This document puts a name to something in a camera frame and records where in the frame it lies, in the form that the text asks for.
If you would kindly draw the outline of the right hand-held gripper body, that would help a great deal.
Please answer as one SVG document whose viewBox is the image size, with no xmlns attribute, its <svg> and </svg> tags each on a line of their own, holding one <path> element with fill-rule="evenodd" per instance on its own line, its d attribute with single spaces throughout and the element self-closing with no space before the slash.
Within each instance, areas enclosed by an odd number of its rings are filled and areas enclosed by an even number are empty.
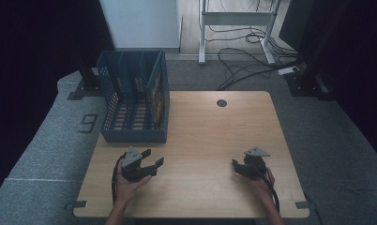
<svg viewBox="0 0 377 225">
<path fill-rule="evenodd" d="M 252 179 L 264 176 L 267 172 L 264 157 L 270 157 L 270 154 L 259 147 L 249 149 L 244 154 L 244 165 L 241 168 L 241 174 Z"/>
</svg>

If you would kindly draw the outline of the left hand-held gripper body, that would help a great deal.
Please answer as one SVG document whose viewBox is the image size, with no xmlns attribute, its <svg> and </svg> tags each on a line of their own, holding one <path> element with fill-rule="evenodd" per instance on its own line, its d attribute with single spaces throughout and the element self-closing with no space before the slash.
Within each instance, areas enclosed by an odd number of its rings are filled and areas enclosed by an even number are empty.
<svg viewBox="0 0 377 225">
<path fill-rule="evenodd" d="M 122 176 L 131 183 L 139 182 L 148 176 L 144 174 L 144 168 L 141 167 L 142 161 L 142 153 L 130 147 L 122 157 L 120 165 Z"/>
</svg>

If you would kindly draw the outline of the blue plastic file rack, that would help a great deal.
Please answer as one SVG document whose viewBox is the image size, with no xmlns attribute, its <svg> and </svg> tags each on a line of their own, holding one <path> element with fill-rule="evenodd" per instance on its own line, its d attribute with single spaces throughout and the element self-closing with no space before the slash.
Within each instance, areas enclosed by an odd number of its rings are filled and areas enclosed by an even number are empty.
<svg viewBox="0 0 377 225">
<path fill-rule="evenodd" d="M 163 112 L 159 129 L 151 128 L 147 93 L 149 75 L 159 51 L 105 51 L 98 73 L 106 102 L 101 129 L 109 143 L 165 143 L 168 133 L 170 91 L 165 52 L 162 58 Z"/>
</svg>

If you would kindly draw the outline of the blue cartoon picture book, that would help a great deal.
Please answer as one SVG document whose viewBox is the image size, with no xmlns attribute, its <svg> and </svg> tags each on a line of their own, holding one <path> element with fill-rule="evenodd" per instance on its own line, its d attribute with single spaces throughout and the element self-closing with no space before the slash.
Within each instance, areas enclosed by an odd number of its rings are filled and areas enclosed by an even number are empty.
<svg viewBox="0 0 377 225">
<path fill-rule="evenodd" d="M 162 74 L 163 52 L 159 51 L 152 66 L 147 83 L 147 93 L 151 115 L 151 128 L 159 129 L 163 112 L 163 74 Z"/>
</svg>

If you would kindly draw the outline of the person's right hand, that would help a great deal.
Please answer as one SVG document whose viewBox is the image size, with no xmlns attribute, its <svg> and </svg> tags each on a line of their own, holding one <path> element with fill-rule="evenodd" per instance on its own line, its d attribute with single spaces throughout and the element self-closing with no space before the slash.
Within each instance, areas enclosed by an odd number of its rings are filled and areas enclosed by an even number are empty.
<svg viewBox="0 0 377 225">
<path fill-rule="evenodd" d="M 266 174 L 264 175 L 264 177 L 269 182 L 270 185 L 274 185 L 275 178 L 269 168 L 267 168 Z M 259 200 L 262 203 L 273 202 L 273 197 L 270 192 L 270 188 L 263 179 L 258 179 L 258 180 L 249 179 L 248 182 L 249 182 L 251 191 L 259 198 Z"/>
</svg>

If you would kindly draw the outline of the person's left hand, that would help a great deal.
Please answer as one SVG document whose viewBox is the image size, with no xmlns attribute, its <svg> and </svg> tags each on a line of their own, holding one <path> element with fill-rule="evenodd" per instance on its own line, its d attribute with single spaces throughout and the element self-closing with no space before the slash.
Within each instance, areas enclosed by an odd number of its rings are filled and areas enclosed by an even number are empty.
<svg viewBox="0 0 377 225">
<path fill-rule="evenodd" d="M 128 205 L 128 203 L 133 199 L 136 192 L 140 187 L 147 184 L 151 175 L 146 176 L 141 179 L 139 182 L 129 182 L 122 176 L 122 169 L 120 166 L 117 167 L 116 172 L 116 199 L 115 204 Z"/>
</svg>

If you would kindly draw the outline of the black stand with base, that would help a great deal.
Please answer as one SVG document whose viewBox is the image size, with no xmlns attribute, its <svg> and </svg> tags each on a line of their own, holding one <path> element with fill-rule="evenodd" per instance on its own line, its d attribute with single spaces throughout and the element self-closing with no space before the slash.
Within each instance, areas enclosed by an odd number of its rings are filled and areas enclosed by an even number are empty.
<svg viewBox="0 0 377 225">
<path fill-rule="evenodd" d="M 320 57 L 330 37 L 328 0 L 292 0 L 279 36 L 297 51 L 300 70 L 286 75 L 294 97 L 322 97 L 316 77 Z"/>
<path fill-rule="evenodd" d="M 82 100 L 84 97 L 102 97 L 101 84 L 93 69 L 80 57 L 75 59 L 75 65 L 78 67 L 82 79 L 77 88 L 68 95 L 68 100 Z"/>
</svg>

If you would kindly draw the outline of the white power strip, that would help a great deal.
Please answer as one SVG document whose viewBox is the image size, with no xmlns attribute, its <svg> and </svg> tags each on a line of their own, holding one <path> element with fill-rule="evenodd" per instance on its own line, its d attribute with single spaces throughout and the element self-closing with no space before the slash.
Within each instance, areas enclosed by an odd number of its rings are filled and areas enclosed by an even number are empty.
<svg viewBox="0 0 377 225">
<path fill-rule="evenodd" d="M 299 67 L 286 67 L 286 68 L 279 69 L 278 75 L 283 76 L 283 75 L 286 75 L 286 74 L 297 72 L 299 70 L 300 70 Z"/>
</svg>

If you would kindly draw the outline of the white panel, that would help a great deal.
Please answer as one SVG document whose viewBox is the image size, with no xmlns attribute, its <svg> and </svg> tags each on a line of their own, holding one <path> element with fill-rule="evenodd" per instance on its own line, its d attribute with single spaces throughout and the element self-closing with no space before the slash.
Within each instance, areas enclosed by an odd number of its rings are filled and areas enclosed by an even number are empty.
<svg viewBox="0 0 377 225">
<path fill-rule="evenodd" d="M 180 46 L 176 0 L 99 0 L 116 49 Z"/>
</svg>

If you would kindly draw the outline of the white metal desk frame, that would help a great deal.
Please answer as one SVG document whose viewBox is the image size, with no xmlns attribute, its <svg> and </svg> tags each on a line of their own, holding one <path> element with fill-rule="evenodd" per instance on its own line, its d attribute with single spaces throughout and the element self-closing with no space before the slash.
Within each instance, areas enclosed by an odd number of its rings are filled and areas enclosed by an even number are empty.
<svg viewBox="0 0 377 225">
<path fill-rule="evenodd" d="M 276 61 L 271 53 L 269 40 L 278 16 L 281 0 L 275 0 L 269 12 L 209 12 L 206 9 L 207 0 L 200 0 L 200 42 L 199 64 L 204 65 L 205 60 L 205 27 L 207 25 L 249 25 L 265 26 L 264 38 L 261 39 L 261 47 L 269 65 L 275 65 Z"/>
</svg>

